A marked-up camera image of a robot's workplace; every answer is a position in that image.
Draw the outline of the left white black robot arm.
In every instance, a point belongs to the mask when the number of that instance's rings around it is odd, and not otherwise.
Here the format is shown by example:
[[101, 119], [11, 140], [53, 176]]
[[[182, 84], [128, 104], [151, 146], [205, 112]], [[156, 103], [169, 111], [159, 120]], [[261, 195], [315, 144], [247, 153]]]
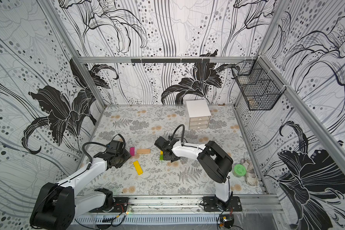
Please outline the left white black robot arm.
[[128, 199], [114, 198], [109, 189], [97, 188], [88, 195], [79, 195], [97, 176], [113, 167], [120, 168], [130, 158], [125, 140], [97, 143], [104, 151], [91, 156], [86, 146], [93, 144], [90, 141], [82, 146], [83, 153], [89, 159], [86, 166], [57, 183], [42, 186], [30, 217], [31, 228], [65, 230], [74, 219], [90, 211], [127, 214]]

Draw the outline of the natural wood building block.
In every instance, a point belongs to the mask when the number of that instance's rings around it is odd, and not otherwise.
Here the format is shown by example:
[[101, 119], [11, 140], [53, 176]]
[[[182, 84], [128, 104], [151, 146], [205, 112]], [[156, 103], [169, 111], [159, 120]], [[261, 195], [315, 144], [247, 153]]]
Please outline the natural wood building block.
[[150, 149], [137, 149], [137, 154], [150, 154]]

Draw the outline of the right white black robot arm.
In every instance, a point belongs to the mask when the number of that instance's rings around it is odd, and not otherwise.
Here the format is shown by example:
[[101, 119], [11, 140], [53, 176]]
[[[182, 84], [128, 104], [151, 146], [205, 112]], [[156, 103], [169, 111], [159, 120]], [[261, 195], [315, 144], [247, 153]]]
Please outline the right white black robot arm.
[[154, 144], [163, 153], [165, 161], [175, 162], [182, 157], [199, 162], [206, 174], [215, 182], [215, 199], [227, 205], [232, 192], [230, 176], [233, 159], [214, 141], [207, 144], [192, 144], [183, 139], [166, 140], [159, 137]]

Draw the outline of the magenta building block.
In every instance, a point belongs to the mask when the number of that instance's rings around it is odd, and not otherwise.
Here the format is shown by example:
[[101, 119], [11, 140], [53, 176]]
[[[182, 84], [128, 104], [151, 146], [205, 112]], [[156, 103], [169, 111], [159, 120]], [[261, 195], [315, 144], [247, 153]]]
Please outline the magenta building block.
[[136, 155], [135, 147], [130, 147], [129, 153], [131, 156], [135, 156]]

